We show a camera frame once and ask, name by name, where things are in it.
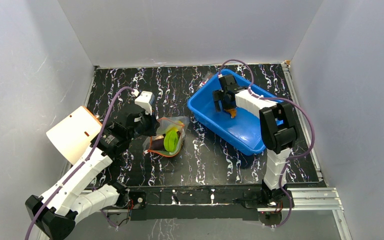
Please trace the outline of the orange toy food piece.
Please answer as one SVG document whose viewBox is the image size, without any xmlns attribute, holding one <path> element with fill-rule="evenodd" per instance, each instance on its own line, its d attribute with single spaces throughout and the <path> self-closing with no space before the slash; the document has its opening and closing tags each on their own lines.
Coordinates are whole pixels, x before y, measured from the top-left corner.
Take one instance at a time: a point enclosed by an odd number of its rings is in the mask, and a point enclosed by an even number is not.
<svg viewBox="0 0 384 240">
<path fill-rule="evenodd" d="M 226 112 L 230 114 L 230 117 L 232 119 L 234 119 L 237 116 L 237 109 L 236 108 L 227 109 Z"/>
</svg>

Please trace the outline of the purple toy eggplant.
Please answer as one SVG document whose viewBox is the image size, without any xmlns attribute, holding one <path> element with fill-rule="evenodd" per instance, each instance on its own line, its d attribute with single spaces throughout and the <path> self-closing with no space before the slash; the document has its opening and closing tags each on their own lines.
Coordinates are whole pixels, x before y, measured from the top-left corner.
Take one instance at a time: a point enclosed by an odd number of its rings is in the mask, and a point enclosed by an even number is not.
<svg viewBox="0 0 384 240">
<path fill-rule="evenodd" d="M 149 149 L 155 151 L 165 151 L 166 149 L 164 146 L 164 139 L 152 139 L 152 141 L 150 142 Z"/>
</svg>

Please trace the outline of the blue plastic bin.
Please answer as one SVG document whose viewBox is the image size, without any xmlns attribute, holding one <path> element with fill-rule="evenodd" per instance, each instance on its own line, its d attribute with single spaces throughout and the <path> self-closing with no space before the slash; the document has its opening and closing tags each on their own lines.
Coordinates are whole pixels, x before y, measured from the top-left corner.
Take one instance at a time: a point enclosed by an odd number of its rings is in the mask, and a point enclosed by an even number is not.
<svg viewBox="0 0 384 240">
<path fill-rule="evenodd" d="M 259 110 L 264 107 L 273 107 L 278 103 L 275 100 L 262 100 L 251 96 L 248 86 L 251 82 L 237 73 L 223 69 L 223 76 L 232 75 L 240 87 L 244 87 L 235 96 L 237 112 L 234 118 L 224 111 L 217 111 L 213 92 L 221 90 L 217 75 L 213 76 L 188 100 L 187 106 L 194 114 L 195 119 L 231 144 L 246 156 L 260 154 L 266 146 L 262 140 Z"/>
</svg>

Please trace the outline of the clear zip bag orange zipper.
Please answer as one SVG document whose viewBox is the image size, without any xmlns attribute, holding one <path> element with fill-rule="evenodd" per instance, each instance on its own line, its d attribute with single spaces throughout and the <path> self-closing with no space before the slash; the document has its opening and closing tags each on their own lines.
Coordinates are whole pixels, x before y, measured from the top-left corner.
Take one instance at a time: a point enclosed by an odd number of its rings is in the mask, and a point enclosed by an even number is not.
<svg viewBox="0 0 384 240">
<path fill-rule="evenodd" d="M 187 116 L 162 117 L 157 120 L 160 126 L 156 135 L 147 137 L 143 143 L 143 153 L 153 153 L 167 158 L 176 156 L 186 138 L 186 128 L 190 123 Z"/>
</svg>

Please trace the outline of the green toy leaf vegetable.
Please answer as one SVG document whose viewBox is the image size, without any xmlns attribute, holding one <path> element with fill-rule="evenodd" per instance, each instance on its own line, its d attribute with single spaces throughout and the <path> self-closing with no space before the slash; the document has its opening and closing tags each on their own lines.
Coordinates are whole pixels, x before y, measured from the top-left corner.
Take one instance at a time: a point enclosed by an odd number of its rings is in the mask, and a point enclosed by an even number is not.
<svg viewBox="0 0 384 240">
<path fill-rule="evenodd" d="M 180 139 L 179 131 L 176 128 L 170 129 L 164 137 L 164 147 L 169 153 L 174 153 Z"/>
</svg>

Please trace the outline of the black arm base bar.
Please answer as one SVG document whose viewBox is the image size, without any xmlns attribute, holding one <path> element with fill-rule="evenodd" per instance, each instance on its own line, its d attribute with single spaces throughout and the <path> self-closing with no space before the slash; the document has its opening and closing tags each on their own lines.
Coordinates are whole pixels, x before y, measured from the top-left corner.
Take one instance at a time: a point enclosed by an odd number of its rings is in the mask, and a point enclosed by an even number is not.
<svg viewBox="0 0 384 240">
<path fill-rule="evenodd" d="M 130 188 L 134 221 L 156 219 L 242 219 L 278 224 L 295 206 L 290 190 L 261 184 Z"/>
</svg>

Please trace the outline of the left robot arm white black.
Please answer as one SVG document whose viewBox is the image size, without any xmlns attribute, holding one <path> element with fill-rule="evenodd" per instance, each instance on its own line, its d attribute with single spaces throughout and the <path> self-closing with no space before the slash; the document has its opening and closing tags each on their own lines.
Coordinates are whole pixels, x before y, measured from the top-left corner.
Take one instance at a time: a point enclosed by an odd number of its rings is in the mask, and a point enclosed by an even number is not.
<svg viewBox="0 0 384 240">
<path fill-rule="evenodd" d="M 83 190 L 133 139 L 153 136 L 158 127 L 149 103 L 128 105 L 121 121 L 110 123 L 99 122 L 84 106 L 74 110 L 46 134 L 72 168 L 44 193 L 26 200 L 32 222 L 51 240 L 63 240 L 91 214 L 108 206 L 127 206 L 129 194 L 120 183 L 107 183 L 86 195 Z"/>
</svg>

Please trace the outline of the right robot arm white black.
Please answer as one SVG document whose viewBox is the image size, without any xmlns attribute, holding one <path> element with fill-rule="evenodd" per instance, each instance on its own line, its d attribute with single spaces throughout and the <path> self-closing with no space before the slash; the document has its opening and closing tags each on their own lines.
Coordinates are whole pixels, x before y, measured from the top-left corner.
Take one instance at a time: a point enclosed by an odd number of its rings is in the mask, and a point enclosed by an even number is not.
<svg viewBox="0 0 384 240">
<path fill-rule="evenodd" d="M 212 93 L 215 110 L 237 115 L 242 108 L 259 119 L 262 142 L 267 150 L 266 173 L 261 192 L 241 202 L 275 207 L 280 206 L 286 195 L 284 167 L 293 146 L 299 138 L 293 107 L 277 97 L 265 97 L 252 91 L 250 87 L 240 86 L 232 75 L 218 76 L 220 90 Z"/>
</svg>

